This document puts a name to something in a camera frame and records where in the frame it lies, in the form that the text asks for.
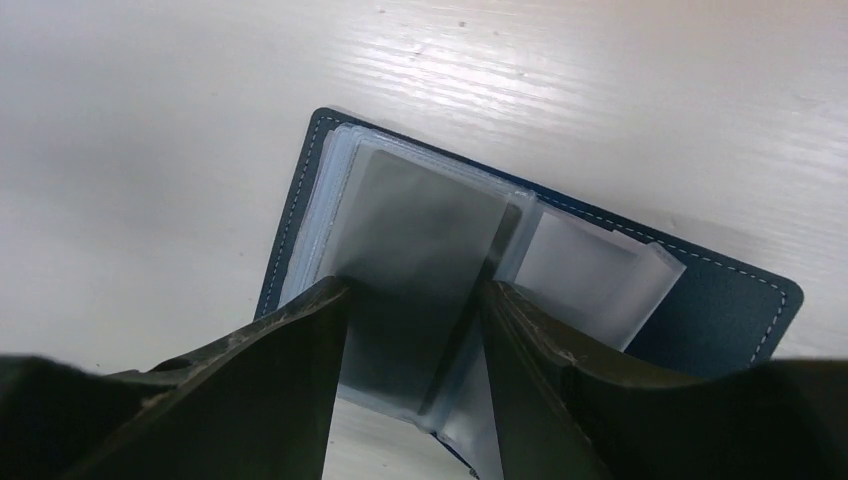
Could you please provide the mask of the black VIP card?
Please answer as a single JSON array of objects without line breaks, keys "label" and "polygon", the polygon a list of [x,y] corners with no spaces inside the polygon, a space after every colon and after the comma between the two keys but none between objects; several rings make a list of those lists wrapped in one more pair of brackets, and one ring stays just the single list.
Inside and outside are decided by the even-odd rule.
[{"label": "black VIP card", "polygon": [[353,292],[347,397],[404,419],[427,411],[471,294],[495,273],[522,215],[515,192],[381,149],[357,160],[319,267]]}]

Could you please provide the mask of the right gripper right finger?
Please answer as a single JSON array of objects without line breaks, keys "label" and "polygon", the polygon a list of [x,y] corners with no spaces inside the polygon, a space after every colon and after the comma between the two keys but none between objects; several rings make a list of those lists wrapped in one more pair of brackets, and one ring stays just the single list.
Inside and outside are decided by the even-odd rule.
[{"label": "right gripper right finger", "polygon": [[478,292],[508,479],[843,479],[847,364],[700,379],[565,325],[512,286]]}]

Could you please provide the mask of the blue card holder wallet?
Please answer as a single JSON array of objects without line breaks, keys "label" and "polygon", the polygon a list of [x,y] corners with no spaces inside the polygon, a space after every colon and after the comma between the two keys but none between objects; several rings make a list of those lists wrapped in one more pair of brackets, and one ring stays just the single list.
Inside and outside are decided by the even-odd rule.
[{"label": "blue card holder wallet", "polygon": [[[605,340],[648,363],[678,372],[718,378],[769,360],[799,311],[804,294],[794,281],[705,247],[581,202],[493,167],[428,145],[343,112],[320,108],[310,119],[274,240],[256,313],[265,316],[311,285],[348,182],[354,154],[365,148],[406,155],[480,188],[517,198],[530,215],[498,277],[539,290],[550,285],[541,260],[557,263],[563,278],[561,307],[585,313]],[[602,287],[579,303],[579,269],[569,259],[593,257],[591,272],[610,278],[600,249],[615,246],[635,257],[653,249],[669,265],[669,288],[630,317],[604,320],[601,304],[623,295]],[[342,373],[344,399],[421,427],[480,479],[502,475],[495,450],[495,423],[484,354],[472,330],[459,357],[445,363],[450,325],[433,324],[425,362],[402,359],[380,348],[378,374],[410,372],[409,382],[377,387],[368,358],[354,356]]]}]

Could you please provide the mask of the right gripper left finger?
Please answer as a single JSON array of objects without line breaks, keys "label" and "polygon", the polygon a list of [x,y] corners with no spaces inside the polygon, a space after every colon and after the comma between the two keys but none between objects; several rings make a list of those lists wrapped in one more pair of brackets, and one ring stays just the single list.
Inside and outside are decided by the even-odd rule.
[{"label": "right gripper left finger", "polygon": [[350,288],[329,277],[150,371],[1,359],[5,479],[318,479]]}]

